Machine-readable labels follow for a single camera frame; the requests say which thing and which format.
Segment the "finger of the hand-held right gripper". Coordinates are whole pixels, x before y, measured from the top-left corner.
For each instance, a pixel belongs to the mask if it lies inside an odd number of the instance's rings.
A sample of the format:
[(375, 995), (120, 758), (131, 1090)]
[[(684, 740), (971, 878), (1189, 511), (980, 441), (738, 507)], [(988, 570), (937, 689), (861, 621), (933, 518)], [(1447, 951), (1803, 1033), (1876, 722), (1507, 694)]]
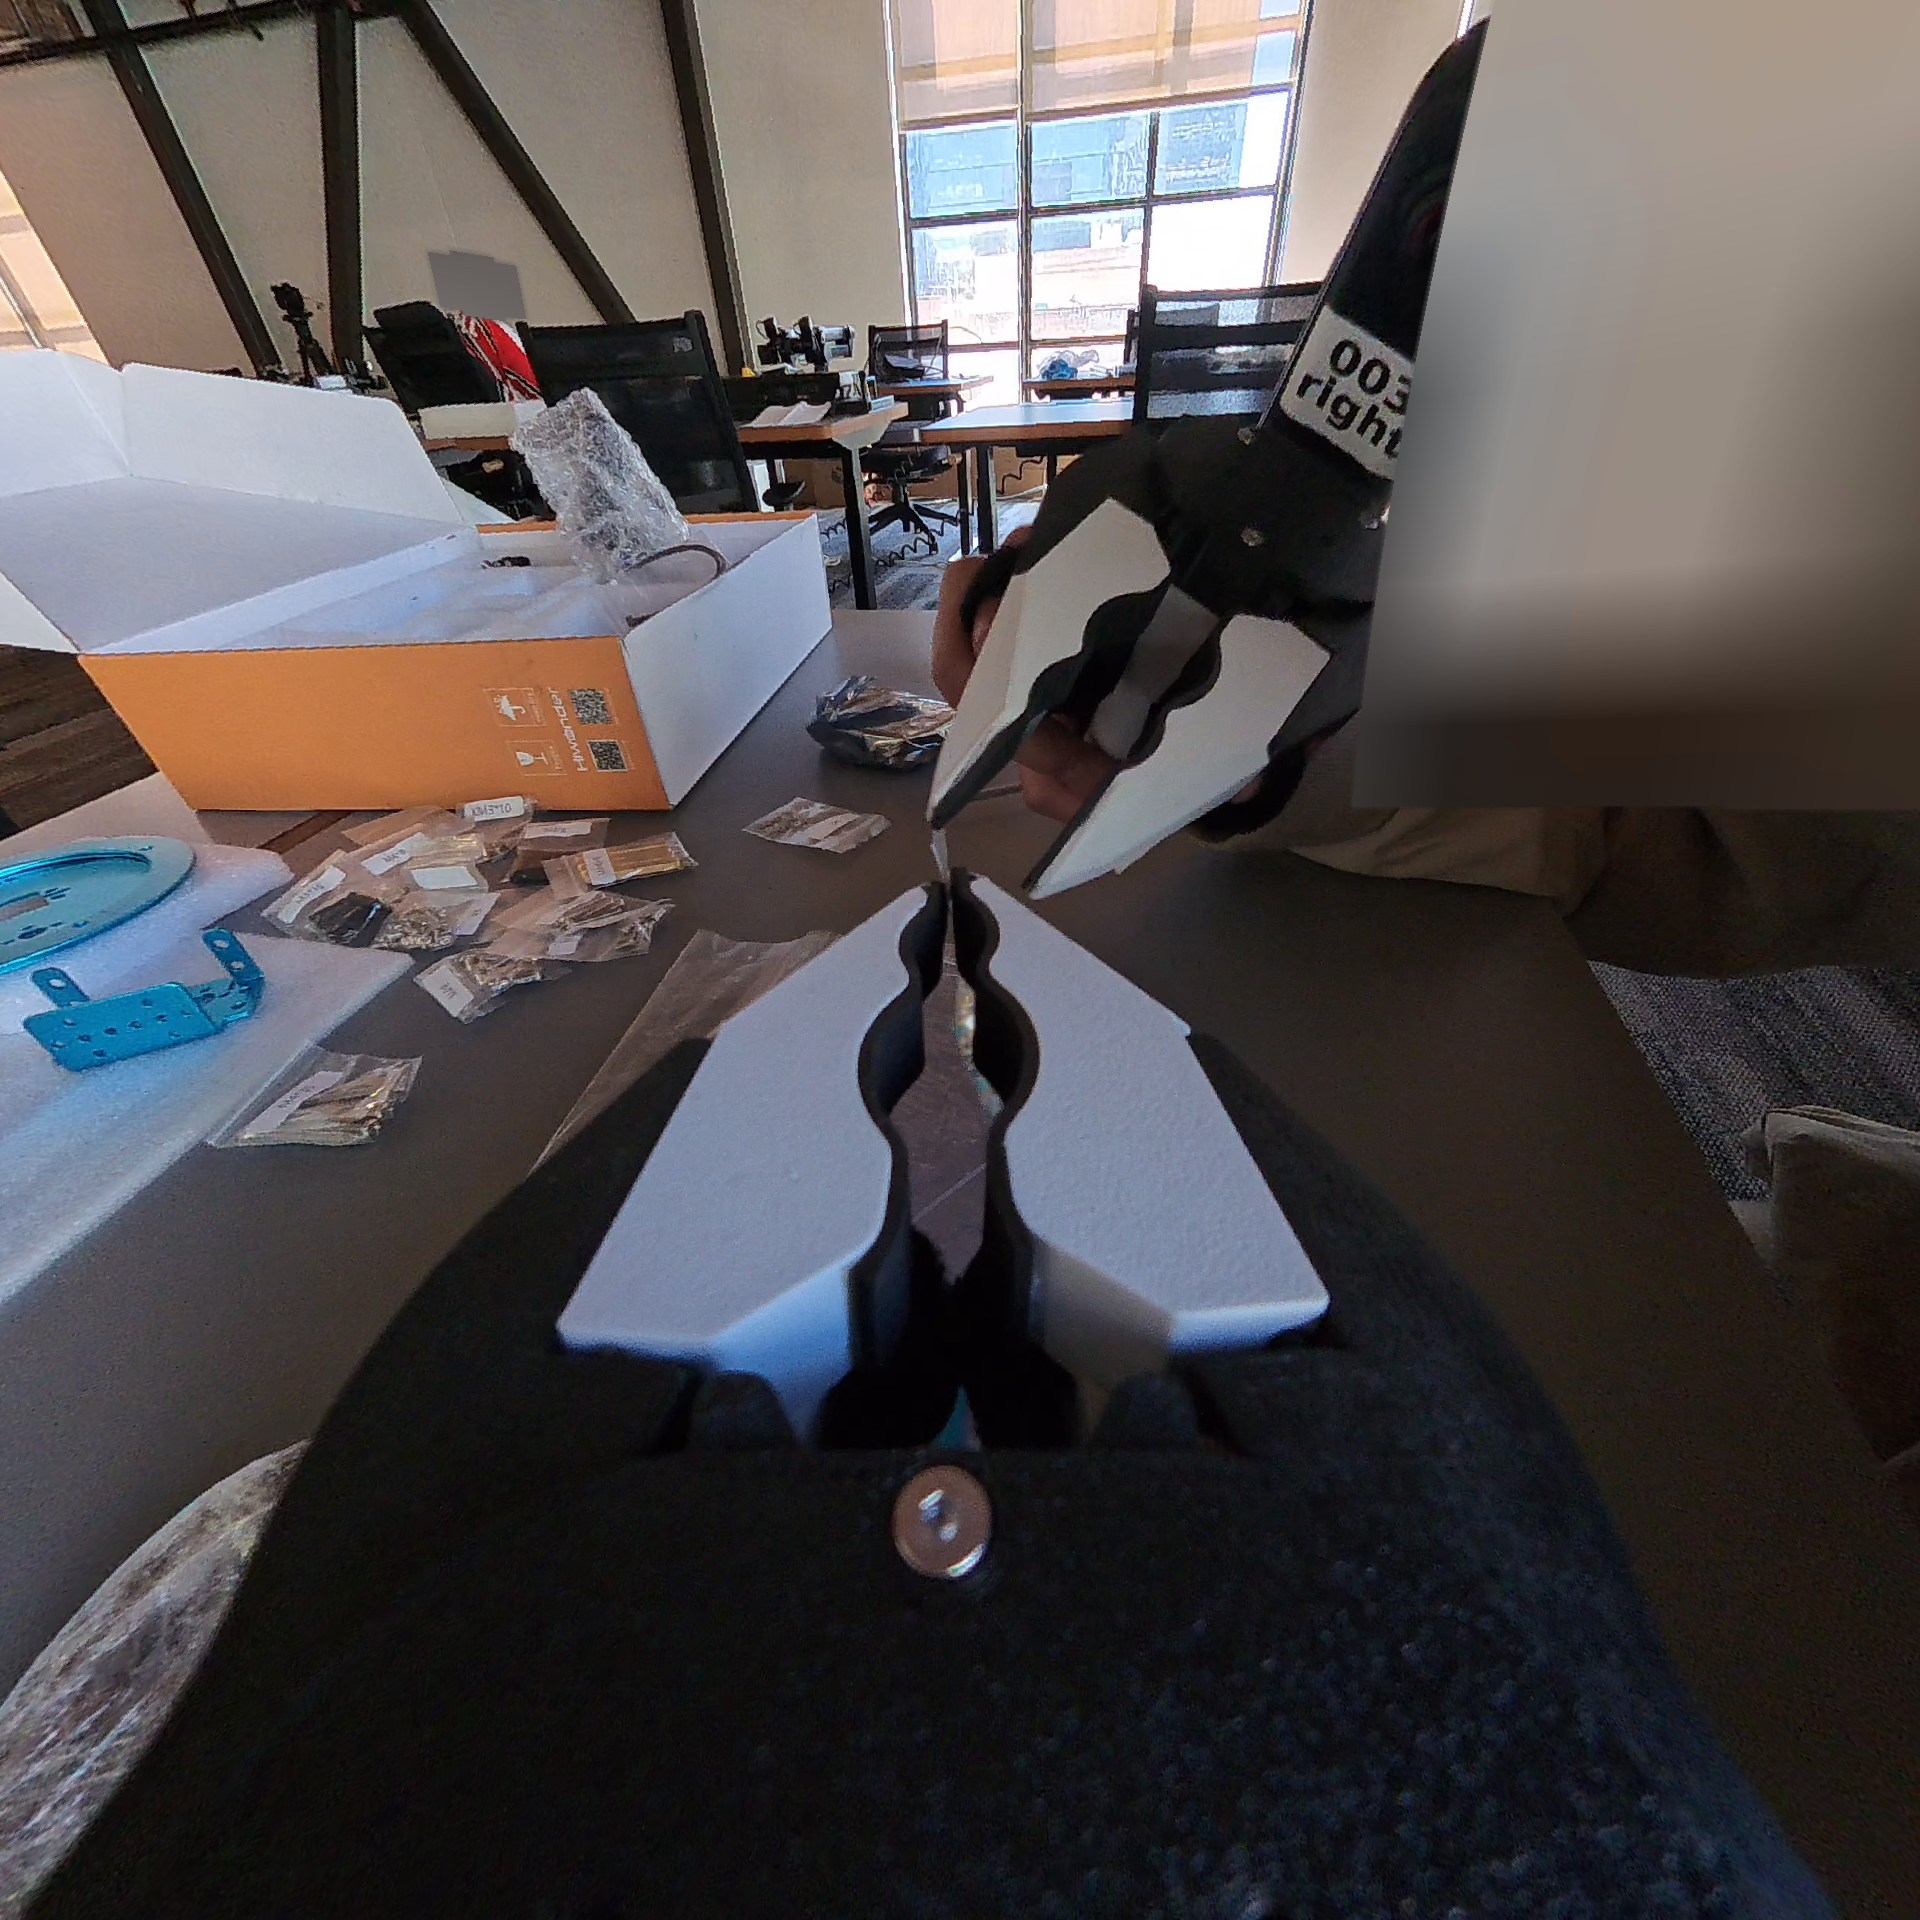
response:
[(1088, 636), (1098, 613), (1122, 596), (1155, 596), (1168, 582), (1160, 532), (1117, 501), (1103, 501), (1049, 550), (1031, 537), (1020, 557), (1033, 565), (1007, 585), (933, 771), (933, 829), (946, 827), (1037, 719), (1072, 694), (1103, 645)]
[(1271, 740), (1331, 661), (1298, 627), (1258, 614), (1232, 618), (1216, 652), (1213, 683), (1165, 709), (1160, 745), (1122, 766), (1025, 881), (1033, 899), (1122, 871), (1232, 801), (1263, 773)]

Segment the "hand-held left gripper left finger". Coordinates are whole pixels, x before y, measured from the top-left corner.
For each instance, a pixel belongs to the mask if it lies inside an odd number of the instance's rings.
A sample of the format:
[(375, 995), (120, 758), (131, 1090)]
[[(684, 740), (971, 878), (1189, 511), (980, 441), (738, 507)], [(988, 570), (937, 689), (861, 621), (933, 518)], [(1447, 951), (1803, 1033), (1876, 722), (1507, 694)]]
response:
[(923, 1067), (945, 925), (945, 886), (912, 890), (719, 1030), (561, 1342), (759, 1375), (800, 1438), (891, 1357), (909, 1278), (891, 1110)]

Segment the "dark grey desk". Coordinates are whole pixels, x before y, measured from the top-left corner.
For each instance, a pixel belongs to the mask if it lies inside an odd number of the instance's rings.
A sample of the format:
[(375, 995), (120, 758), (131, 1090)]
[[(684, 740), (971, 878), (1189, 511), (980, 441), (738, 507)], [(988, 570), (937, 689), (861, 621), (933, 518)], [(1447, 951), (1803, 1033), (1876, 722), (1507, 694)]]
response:
[[(848, 674), (928, 686), (931, 614), (839, 611), (671, 825), (639, 962), (455, 1025), (393, 983), (335, 1039), (420, 1055), (368, 1145), (196, 1145), (4, 1301), (4, 1686), (213, 1482), (313, 1431), (516, 1187), (685, 937), (843, 931), (933, 874), (922, 779), (820, 764)], [(889, 827), (835, 855), (791, 801)], [(1588, 1461), (1720, 1739), (1848, 1915), (1916, 1915), (1916, 1530), (1544, 901), (1164, 845), (1042, 917), (1228, 1042), (1485, 1301)]]

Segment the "person's right hand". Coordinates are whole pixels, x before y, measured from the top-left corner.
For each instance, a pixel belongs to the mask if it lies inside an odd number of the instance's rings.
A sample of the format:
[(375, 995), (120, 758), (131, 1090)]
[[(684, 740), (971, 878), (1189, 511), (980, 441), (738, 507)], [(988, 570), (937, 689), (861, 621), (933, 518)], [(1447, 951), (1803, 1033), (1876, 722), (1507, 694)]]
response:
[[(931, 677), (951, 706), (959, 706), (984, 654), (1009, 625), (1002, 599), (1017, 567), (1017, 548), (1033, 527), (1002, 539), (988, 555), (954, 559), (943, 577), (931, 641)], [(1120, 764), (1104, 755), (1081, 724), (1042, 718), (1017, 751), (1025, 802), (1037, 813), (1068, 825), (1117, 774)]]

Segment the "black mesh office chair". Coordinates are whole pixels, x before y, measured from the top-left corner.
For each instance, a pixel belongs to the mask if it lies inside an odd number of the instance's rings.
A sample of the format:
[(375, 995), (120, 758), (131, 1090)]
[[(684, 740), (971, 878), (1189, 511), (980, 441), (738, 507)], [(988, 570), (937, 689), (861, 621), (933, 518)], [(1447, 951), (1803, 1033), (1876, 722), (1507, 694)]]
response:
[(762, 507), (701, 310), (519, 337), (547, 402), (597, 394), (684, 511)]
[(1258, 423), (1283, 383), (1324, 282), (1243, 291), (1141, 291), (1137, 423), (1207, 417)]

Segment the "large clear plastic bag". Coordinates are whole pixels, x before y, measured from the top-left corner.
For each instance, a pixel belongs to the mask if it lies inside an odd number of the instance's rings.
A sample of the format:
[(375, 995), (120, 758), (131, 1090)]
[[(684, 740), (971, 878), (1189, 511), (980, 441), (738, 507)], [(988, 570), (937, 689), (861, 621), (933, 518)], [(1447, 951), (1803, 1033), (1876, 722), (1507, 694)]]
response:
[(565, 1115), (541, 1161), (559, 1155), (675, 1045), (712, 1039), (728, 1020), (805, 970), (835, 939), (827, 931), (809, 931), (787, 945), (753, 945), (698, 931)]

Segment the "black foil bag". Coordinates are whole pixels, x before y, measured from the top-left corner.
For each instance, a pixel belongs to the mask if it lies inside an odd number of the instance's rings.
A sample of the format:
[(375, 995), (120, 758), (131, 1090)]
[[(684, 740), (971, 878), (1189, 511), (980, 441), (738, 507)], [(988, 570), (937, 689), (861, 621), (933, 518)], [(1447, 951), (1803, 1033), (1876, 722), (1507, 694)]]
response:
[(903, 773), (937, 758), (951, 722), (946, 702), (850, 677), (818, 697), (807, 734), (839, 762)]

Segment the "black swivel office chair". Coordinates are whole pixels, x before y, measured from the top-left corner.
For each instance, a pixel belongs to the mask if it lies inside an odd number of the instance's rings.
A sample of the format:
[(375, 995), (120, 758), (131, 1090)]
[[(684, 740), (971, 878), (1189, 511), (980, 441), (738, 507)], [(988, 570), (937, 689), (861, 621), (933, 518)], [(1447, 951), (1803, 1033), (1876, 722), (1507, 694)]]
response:
[(967, 532), (969, 483), (959, 475), (959, 510), (923, 510), (909, 490), (954, 468), (945, 445), (923, 445), (919, 427), (954, 417), (964, 398), (951, 389), (949, 323), (937, 327), (869, 327), (869, 372), (883, 389), (908, 386), (906, 417), (891, 423), (877, 443), (861, 452), (861, 473), (891, 490), (891, 502), (877, 511), (872, 527), (908, 530), (908, 546), (923, 539), (931, 555), (939, 550), (943, 526)]

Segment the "small labelled screw bag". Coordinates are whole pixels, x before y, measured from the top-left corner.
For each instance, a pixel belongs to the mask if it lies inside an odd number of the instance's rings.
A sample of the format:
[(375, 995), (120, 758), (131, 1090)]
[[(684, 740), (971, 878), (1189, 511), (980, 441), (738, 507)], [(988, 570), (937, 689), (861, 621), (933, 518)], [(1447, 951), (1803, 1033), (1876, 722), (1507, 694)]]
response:
[(876, 812), (831, 806), (818, 801), (791, 801), (747, 823), (746, 831), (772, 845), (823, 852), (852, 852), (889, 829)]
[(420, 1059), (308, 1047), (223, 1123), (207, 1145), (361, 1145), (410, 1097)]

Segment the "grid window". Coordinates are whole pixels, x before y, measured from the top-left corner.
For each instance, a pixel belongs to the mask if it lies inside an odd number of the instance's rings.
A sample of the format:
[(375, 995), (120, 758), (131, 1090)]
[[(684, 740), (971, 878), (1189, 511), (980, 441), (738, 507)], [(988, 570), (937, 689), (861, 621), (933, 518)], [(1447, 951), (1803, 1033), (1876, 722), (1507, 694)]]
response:
[(895, 3), (909, 318), (967, 398), (1061, 349), (1120, 361), (1141, 283), (1281, 262), (1306, 3)]

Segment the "pile of small screw bags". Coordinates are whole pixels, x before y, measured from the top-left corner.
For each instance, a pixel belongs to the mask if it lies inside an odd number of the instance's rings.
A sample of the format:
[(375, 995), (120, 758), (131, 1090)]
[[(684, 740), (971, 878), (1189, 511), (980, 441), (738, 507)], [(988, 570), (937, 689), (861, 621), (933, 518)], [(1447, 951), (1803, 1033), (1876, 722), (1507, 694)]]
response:
[(426, 957), (416, 983), (466, 1025), (571, 965), (644, 955), (671, 901), (640, 885), (693, 867), (673, 831), (615, 841), (611, 818), (524, 795), (404, 806), (351, 827), (261, 917), (297, 939)]

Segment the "orange and white cardboard box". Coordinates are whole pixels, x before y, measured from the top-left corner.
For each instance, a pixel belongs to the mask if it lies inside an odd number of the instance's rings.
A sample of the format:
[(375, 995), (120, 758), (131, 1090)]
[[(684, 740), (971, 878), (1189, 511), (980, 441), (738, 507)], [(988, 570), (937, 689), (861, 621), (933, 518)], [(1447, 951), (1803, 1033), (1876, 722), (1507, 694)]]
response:
[(597, 582), (476, 530), (388, 401), (3, 357), (4, 642), (79, 655), (199, 810), (667, 810), (831, 629), (807, 515)]

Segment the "white foam sheet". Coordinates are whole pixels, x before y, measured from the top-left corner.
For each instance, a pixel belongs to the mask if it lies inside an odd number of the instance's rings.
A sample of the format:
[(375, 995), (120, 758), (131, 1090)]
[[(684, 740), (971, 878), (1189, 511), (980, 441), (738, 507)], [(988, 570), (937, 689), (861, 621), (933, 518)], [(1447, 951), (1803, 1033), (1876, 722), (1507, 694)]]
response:
[[(93, 999), (160, 983), (201, 986), (223, 966), (207, 925), (290, 882), (269, 852), (196, 843), (193, 876), (163, 903), (56, 957)], [(66, 1071), (21, 1025), (47, 999), (29, 973), (3, 987), (3, 1286), (16, 1291), (146, 1182), (261, 1092), (281, 1067), (404, 975), (399, 954), (279, 939), (242, 945), (268, 981), (257, 1014), (223, 1035), (131, 1062)]]

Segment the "person's beige trousers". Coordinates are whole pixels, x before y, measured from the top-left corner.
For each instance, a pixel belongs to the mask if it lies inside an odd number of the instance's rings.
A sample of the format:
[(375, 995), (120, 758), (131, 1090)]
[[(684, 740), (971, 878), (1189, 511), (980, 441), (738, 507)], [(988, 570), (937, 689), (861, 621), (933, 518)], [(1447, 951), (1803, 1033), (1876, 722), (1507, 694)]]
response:
[(1801, 1106), (1769, 1110), (1747, 1142), (1768, 1174), (1761, 1249), (1818, 1307), (1868, 1444), (1916, 1495), (1917, 1133)]

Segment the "blue metal U bracket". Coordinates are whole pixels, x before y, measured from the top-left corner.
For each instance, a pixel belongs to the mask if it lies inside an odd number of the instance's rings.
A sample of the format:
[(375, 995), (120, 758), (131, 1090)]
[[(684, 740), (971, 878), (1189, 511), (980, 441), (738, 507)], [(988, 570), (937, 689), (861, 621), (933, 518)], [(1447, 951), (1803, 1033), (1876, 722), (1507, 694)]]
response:
[(33, 986), (52, 1010), (26, 1018), (26, 1030), (60, 1067), (82, 1071), (211, 1039), (232, 1025), (252, 1020), (268, 986), (261, 966), (225, 929), (211, 929), (201, 939), (225, 965), (225, 975), (199, 986), (156, 983), (90, 999), (60, 966), (37, 970)]

